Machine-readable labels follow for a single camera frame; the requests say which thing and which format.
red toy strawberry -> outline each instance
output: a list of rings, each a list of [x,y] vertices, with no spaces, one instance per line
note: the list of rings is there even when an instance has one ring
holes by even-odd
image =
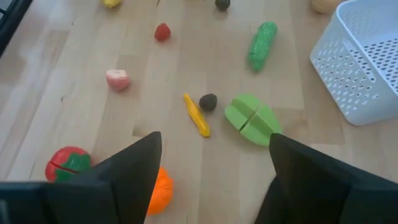
[[[170,28],[167,26],[167,24],[162,23],[156,27],[155,39],[159,42],[163,42],[170,37],[171,33],[172,32],[170,31]]]
[[[47,163],[45,177],[51,182],[65,181],[90,166],[91,158],[85,150],[67,146],[58,150]]]

green toy cucumber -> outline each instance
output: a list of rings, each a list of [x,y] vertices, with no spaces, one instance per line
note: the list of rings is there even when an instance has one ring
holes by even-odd
[[[264,67],[269,50],[274,42],[278,27],[275,22],[265,22],[254,35],[249,51],[249,63],[254,71],[259,72]]]
[[[233,99],[225,116],[245,138],[261,146],[269,146],[272,133],[282,133],[274,112],[252,95]]]

wooden surface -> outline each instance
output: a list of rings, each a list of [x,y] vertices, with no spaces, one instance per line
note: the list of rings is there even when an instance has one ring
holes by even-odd
[[[174,199],[147,223],[252,223],[274,169],[224,119],[239,93],[274,108],[284,134],[333,157],[398,181],[398,119],[354,127],[342,117],[309,61],[330,16],[308,0],[35,0],[0,59],[0,179],[42,180],[59,148],[80,146],[101,161],[152,131],[162,131],[162,165]],[[279,33],[264,71],[245,62],[264,21]],[[157,24],[172,38],[158,44]],[[125,69],[127,91],[108,89],[105,71]],[[182,95],[218,96],[203,139]]]

dark toy olive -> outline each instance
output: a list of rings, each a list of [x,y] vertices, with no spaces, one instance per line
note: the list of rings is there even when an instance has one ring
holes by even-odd
[[[231,1],[230,0],[216,0],[215,4],[216,4],[218,10],[225,11],[231,4]]]
[[[203,111],[210,112],[216,108],[217,96],[214,94],[207,94],[200,98],[199,106]]]

perforated basket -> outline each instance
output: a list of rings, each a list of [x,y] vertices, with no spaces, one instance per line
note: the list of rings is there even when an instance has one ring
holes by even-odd
[[[398,0],[341,3],[310,58],[350,123],[398,116]]]

